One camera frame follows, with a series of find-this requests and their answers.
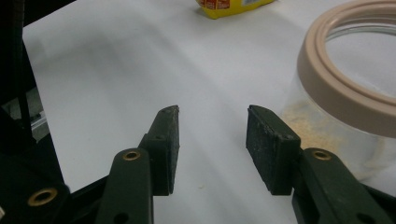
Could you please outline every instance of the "white surface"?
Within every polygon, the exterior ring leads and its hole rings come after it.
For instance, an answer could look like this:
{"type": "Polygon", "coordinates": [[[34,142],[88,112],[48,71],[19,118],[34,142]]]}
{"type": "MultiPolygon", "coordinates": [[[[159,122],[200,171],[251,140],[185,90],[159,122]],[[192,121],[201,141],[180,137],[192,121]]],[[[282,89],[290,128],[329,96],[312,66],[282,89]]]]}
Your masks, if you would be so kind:
{"type": "Polygon", "coordinates": [[[71,190],[107,175],[179,105],[175,192],[155,222],[296,223],[245,149],[249,105],[282,107],[310,23],[345,1],[276,1],[212,21],[193,0],[79,0],[24,30],[71,190]]]}

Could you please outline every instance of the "screw hole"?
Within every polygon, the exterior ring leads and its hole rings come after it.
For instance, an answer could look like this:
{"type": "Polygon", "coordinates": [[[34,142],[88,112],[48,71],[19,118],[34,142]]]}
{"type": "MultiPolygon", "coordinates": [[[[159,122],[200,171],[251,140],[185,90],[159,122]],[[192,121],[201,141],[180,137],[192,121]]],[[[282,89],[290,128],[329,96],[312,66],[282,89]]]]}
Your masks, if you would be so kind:
{"type": "Polygon", "coordinates": [[[356,215],[356,217],[358,218],[358,220],[361,223],[364,223],[364,224],[375,224],[375,220],[372,217],[370,217],[369,215],[365,215],[363,213],[358,213],[356,215]]]}
{"type": "Polygon", "coordinates": [[[163,135],[157,135],[157,136],[155,136],[155,139],[163,140],[163,139],[165,139],[165,137],[163,137],[163,135]]]}
{"type": "Polygon", "coordinates": [[[30,206],[41,206],[51,202],[56,197],[56,195],[58,195],[57,189],[41,189],[30,196],[27,203],[30,206]]]}
{"type": "Polygon", "coordinates": [[[321,161],[329,161],[332,158],[332,156],[325,151],[314,151],[313,154],[315,158],[321,161]]]}
{"type": "Polygon", "coordinates": [[[138,151],[129,151],[123,155],[123,158],[126,161],[134,161],[140,157],[140,153],[138,151]]]}
{"type": "Polygon", "coordinates": [[[123,224],[128,221],[129,217],[128,214],[126,213],[118,213],[116,216],[114,216],[114,223],[115,224],[123,224]]]}

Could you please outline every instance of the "yellow package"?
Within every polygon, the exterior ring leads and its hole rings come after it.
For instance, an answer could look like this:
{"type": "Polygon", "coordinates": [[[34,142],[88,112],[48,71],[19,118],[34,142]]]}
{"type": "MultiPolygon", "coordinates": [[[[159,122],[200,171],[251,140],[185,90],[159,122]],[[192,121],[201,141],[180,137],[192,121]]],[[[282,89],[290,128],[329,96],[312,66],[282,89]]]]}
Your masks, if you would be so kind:
{"type": "Polygon", "coordinates": [[[256,7],[274,2],[274,0],[196,0],[210,19],[231,16],[256,7]]]}

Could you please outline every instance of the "clear plastic jar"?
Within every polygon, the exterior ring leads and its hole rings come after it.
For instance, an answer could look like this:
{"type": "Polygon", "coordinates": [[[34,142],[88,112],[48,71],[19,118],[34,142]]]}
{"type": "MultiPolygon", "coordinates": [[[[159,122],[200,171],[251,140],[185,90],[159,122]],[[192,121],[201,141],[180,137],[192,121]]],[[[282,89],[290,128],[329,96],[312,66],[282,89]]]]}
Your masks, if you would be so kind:
{"type": "MultiPolygon", "coordinates": [[[[383,76],[343,74],[350,68],[335,66],[337,58],[331,60],[326,43],[357,33],[389,35],[396,46],[396,1],[353,1],[329,10],[312,24],[281,117],[300,135],[302,148],[330,150],[358,179],[364,179],[396,161],[396,73],[382,64],[375,71],[383,76]]],[[[344,64],[356,68],[352,61],[344,64]]]]}

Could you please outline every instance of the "beige jar lid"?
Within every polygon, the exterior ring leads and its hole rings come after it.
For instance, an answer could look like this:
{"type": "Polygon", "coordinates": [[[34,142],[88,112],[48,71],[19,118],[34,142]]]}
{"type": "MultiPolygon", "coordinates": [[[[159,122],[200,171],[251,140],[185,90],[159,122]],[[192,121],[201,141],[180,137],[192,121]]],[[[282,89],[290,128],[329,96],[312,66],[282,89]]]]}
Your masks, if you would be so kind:
{"type": "Polygon", "coordinates": [[[395,27],[396,1],[353,1],[325,12],[306,34],[297,71],[307,93],[329,114],[367,133],[396,138],[396,98],[353,82],[326,52],[326,38],[334,30],[362,23],[395,27]]]}

